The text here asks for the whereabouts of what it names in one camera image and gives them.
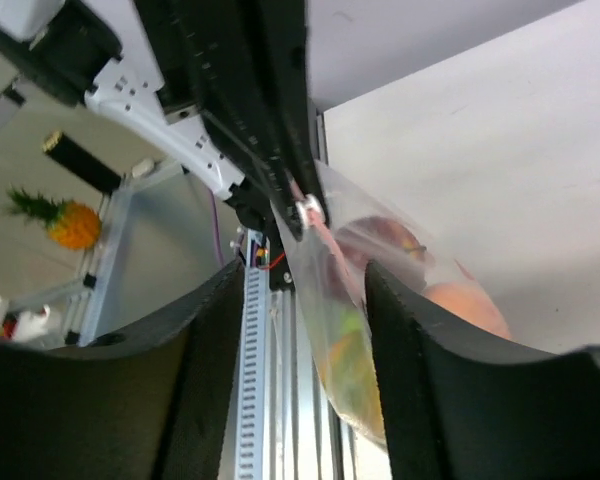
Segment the green fruit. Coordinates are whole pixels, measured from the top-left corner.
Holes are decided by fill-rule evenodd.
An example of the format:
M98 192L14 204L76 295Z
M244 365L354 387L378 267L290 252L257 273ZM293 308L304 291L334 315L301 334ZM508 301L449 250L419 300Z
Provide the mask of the green fruit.
M332 345L318 375L338 414L369 439L384 444L380 393L366 334L358 331Z
M342 336L364 330L364 318L358 310L349 310L342 316L340 334Z

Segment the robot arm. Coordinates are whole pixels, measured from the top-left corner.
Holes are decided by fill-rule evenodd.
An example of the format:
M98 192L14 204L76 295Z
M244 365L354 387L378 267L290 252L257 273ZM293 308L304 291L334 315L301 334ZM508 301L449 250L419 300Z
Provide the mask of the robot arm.
M138 73L82 1L26 3L0 0L0 52L56 100L156 145L269 238L271 203L302 236L289 174L326 212L308 138L303 0L135 0L164 85Z

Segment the clear plastic bag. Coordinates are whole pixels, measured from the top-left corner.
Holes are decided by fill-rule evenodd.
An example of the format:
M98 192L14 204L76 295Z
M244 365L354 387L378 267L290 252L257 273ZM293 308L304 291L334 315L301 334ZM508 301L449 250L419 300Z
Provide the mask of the clear plastic bag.
M323 163L317 163L331 215L331 233L349 278L364 293L370 259L382 263L410 289L460 318L510 338L506 322L471 274L414 222ZM368 439L385 444L369 328L345 288L341 268L309 230L296 242L283 222L280 234L318 375L338 415Z

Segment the apple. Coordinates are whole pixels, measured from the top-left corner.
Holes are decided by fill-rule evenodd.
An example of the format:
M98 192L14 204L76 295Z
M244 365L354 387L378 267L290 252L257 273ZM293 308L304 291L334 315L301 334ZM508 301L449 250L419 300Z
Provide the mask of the apple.
M370 260L388 268L410 289L421 292L426 286L424 269L433 258L417 238L395 220L380 216L360 218L339 228L334 238L354 275L361 280ZM324 283L329 295L341 301L349 296L331 252L325 252Z
M476 284L439 283L426 288L425 298L461 319L507 340L511 333L489 296Z

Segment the fruit in bag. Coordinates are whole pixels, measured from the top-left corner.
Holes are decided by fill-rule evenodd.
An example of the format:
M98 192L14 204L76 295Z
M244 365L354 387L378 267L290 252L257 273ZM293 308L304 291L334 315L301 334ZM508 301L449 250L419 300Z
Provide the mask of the fruit in bag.
M477 284L438 283L427 287L423 295L466 322L511 340L507 322L500 310Z
M327 361L318 367L318 376L340 416L384 445L380 392L366 331L350 331L332 345Z
M370 260L386 258L385 266L409 288L421 292L426 286L425 266L433 258L415 235L397 221L380 216L364 217L339 228L334 238L359 277L364 276ZM335 258L327 251L325 254L327 291L332 297L349 302Z

